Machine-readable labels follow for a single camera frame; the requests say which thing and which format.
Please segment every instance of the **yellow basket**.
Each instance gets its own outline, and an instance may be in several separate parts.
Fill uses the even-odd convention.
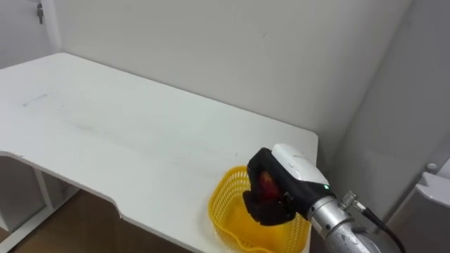
[[[229,170],[208,204],[208,214],[220,238],[242,252],[299,253],[303,250],[309,222],[297,214],[291,222],[261,226],[247,213],[242,193],[250,189],[247,167]]]

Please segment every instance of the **desk surface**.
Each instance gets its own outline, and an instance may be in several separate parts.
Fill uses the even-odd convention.
[[[222,175],[316,134],[59,53],[0,70],[0,155],[97,194],[122,218],[195,252],[220,252],[207,201]]]

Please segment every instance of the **desk leg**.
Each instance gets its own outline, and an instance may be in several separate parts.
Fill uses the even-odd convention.
[[[12,250],[21,240],[27,237],[39,224],[49,218],[52,213],[58,210],[79,190],[75,186],[70,186],[62,192],[59,181],[56,178],[42,173],[42,171],[37,169],[34,172],[46,206],[0,243],[0,253],[7,253]]]

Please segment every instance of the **black cable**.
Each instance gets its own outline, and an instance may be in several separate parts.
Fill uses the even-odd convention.
[[[392,232],[385,224],[382,222],[369,208],[365,208],[364,211],[362,211],[362,214],[369,220],[371,220],[378,228],[380,228],[382,231],[385,231],[386,234],[388,234],[392,240],[395,242],[395,244],[399,247],[401,253],[406,253],[405,246],[401,242],[401,240]]]

